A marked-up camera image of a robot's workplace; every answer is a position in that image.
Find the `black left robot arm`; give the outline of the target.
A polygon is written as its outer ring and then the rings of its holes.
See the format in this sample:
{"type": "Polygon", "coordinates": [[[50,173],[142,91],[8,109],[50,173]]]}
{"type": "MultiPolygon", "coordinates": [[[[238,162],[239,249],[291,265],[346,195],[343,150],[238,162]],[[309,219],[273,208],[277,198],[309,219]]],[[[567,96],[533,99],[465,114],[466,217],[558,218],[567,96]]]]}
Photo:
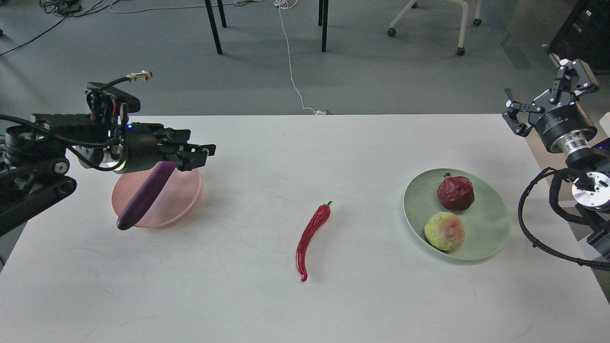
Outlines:
{"type": "Polygon", "coordinates": [[[35,113],[31,121],[1,116],[13,123],[1,139],[2,236],[74,193],[77,182],[67,174],[68,151],[87,169],[152,171],[119,215],[120,230],[133,227],[146,214],[174,170],[205,165],[216,146],[189,143],[190,130],[129,122],[129,114],[140,110],[140,101],[116,85],[151,76],[150,71],[140,71],[105,84],[89,82],[88,114],[35,113]]]}

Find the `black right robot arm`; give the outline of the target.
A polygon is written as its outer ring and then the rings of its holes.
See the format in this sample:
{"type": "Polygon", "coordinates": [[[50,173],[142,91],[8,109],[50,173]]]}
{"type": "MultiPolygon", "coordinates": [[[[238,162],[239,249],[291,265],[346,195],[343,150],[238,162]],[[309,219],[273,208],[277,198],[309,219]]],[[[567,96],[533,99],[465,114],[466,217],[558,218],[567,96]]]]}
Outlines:
{"type": "Polygon", "coordinates": [[[579,266],[608,271],[609,221],[603,214],[610,208],[609,150],[590,146],[598,130],[579,102],[583,95],[599,91],[600,84],[585,61],[562,59],[554,53],[549,53],[549,60],[557,71],[551,87],[530,102],[521,102],[507,88],[502,117],[515,135],[527,137],[536,131],[547,152],[564,154],[566,167],[547,167],[528,184],[518,202],[517,219],[533,247],[579,266]],[[551,209],[569,223],[591,228],[586,241],[604,262],[558,252],[528,230],[523,219],[525,202],[534,186],[547,177],[551,178],[551,209]]]}

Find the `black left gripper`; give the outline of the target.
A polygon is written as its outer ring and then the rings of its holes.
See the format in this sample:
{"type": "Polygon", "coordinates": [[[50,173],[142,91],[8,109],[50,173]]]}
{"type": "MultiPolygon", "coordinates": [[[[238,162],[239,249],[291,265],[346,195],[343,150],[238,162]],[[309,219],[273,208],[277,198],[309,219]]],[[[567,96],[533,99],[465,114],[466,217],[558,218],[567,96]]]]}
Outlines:
{"type": "Polygon", "coordinates": [[[204,167],[208,156],[214,156],[216,145],[189,143],[191,130],[174,130],[162,125],[128,125],[125,132],[125,160],[120,173],[148,170],[159,161],[174,163],[180,171],[204,167]],[[155,132],[160,130],[160,149],[155,132]]]}

